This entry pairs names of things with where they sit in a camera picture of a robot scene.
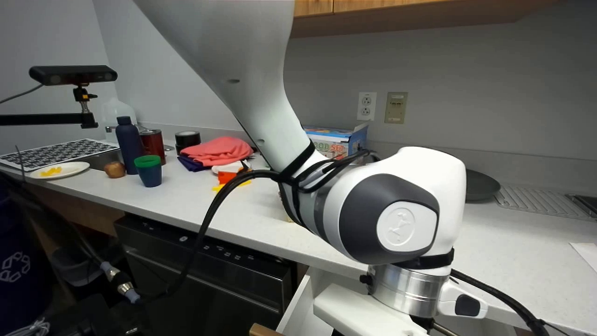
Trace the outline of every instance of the black tape roll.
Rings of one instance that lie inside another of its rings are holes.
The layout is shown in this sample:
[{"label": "black tape roll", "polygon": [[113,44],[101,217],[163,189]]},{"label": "black tape roll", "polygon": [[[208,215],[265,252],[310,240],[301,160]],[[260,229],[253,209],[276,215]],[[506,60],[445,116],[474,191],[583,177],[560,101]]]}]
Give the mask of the black tape roll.
[{"label": "black tape roll", "polygon": [[174,137],[176,138],[176,153],[178,155],[180,155],[181,150],[201,143],[201,135],[196,131],[178,132]]}]

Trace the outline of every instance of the white drawer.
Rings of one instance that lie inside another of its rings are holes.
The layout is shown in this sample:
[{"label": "white drawer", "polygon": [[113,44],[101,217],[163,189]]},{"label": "white drawer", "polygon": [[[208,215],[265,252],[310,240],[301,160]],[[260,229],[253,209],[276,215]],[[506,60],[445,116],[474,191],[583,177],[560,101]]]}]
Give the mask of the white drawer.
[{"label": "white drawer", "polygon": [[310,267],[276,331],[284,336],[330,336],[333,328],[313,314],[313,300],[332,283],[367,293],[365,285],[358,280]]}]

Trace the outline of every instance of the pink towel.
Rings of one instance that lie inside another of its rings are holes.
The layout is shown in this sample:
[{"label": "pink towel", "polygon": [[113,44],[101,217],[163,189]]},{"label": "pink towel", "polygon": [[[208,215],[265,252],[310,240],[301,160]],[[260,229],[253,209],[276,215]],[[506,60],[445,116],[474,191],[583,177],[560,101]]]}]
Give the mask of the pink towel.
[{"label": "pink towel", "polygon": [[248,143],[230,136],[213,139],[206,143],[187,147],[180,151],[181,154],[201,162],[204,166],[221,166],[242,160],[253,154]]}]

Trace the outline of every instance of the dishwasher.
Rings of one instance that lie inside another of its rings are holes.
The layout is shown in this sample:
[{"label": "dishwasher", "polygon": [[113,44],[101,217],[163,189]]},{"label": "dishwasher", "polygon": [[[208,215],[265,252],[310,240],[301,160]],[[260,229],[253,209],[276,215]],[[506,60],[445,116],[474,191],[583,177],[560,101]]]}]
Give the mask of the dishwasher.
[{"label": "dishwasher", "polygon": [[[173,283],[196,233],[127,214],[116,233],[140,291]],[[183,286],[145,307],[154,335],[242,335],[253,323],[276,329],[292,299],[292,265],[275,256],[205,237]]]}]

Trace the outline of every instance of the cable connector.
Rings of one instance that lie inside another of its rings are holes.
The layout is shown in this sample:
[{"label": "cable connector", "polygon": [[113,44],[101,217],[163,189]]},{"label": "cable connector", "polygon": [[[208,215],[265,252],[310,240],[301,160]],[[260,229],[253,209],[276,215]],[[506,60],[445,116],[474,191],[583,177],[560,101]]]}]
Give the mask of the cable connector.
[{"label": "cable connector", "polygon": [[106,274],[110,285],[131,303],[134,304],[141,299],[141,296],[135,291],[131,283],[131,277],[127,273],[122,272],[107,261],[100,264],[100,269]]}]

